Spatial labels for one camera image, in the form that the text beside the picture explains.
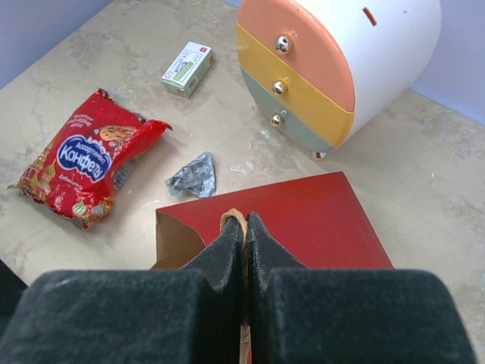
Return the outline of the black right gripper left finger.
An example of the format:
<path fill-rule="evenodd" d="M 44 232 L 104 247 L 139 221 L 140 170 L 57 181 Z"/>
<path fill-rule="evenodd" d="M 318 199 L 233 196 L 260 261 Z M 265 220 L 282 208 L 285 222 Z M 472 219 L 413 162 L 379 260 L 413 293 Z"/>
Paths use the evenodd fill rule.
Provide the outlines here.
<path fill-rule="evenodd" d="M 3 363 L 237 363 L 242 242 L 231 218 L 177 270 L 51 271 L 24 292 Z"/>

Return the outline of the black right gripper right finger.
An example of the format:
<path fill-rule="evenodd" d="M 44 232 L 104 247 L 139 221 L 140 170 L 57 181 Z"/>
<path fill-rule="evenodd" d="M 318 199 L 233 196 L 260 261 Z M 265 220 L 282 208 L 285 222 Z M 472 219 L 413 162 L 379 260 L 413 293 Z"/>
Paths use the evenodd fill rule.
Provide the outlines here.
<path fill-rule="evenodd" d="M 254 363 L 474 363 L 445 284 L 411 269 L 316 269 L 248 216 Z"/>

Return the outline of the red brown paper bag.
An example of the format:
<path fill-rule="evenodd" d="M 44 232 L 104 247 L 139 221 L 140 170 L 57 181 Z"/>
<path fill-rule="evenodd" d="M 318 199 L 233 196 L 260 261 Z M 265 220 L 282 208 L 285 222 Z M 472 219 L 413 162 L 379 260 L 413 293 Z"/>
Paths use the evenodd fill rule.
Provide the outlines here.
<path fill-rule="evenodd" d="M 155 213 L 157 261 L 177 270 L 215 241 L 234 218 L 242 228 L 242 316 L 239 362 L 252 361 L 249 321 L 248 216 L 256 213 L 271 236 L 304 266 L 316 269 L 389 269 L 391 262 L 346 176 L 304 177 Z"/>

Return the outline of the silver foil snack packet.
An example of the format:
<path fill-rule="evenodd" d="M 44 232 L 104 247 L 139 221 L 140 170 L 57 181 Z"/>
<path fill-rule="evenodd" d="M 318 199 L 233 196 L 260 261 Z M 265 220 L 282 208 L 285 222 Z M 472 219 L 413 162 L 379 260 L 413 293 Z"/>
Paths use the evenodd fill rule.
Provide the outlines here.
<path fill-rule="evenodd" d="M 172 196 L 191 193 L 198 198 L 212 197 L 216 192 L 212 154 L 203 152 L 169 177 L 165 184 Z"/>

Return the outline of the red candy snack bag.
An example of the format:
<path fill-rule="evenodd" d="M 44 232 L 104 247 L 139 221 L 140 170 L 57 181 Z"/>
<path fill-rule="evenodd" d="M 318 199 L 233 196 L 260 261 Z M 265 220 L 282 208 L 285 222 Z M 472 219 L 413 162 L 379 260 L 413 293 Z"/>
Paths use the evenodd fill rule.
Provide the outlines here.
<path fill-rule="evenodd" d="M 97 89 L 69 117 L 14 188 L 83 230 L 103 219 L 133 163 L 171 126 Z"/>

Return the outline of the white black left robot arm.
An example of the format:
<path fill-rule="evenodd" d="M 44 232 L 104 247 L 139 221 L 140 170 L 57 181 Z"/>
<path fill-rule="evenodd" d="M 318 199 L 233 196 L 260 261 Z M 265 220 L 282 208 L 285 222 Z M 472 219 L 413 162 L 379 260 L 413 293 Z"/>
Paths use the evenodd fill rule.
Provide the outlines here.
<path fill-rule="evenodd" d="M 0 261 L 0 316 L 1 333 L 7 327 L 27 285 L 1 260 Z"/>

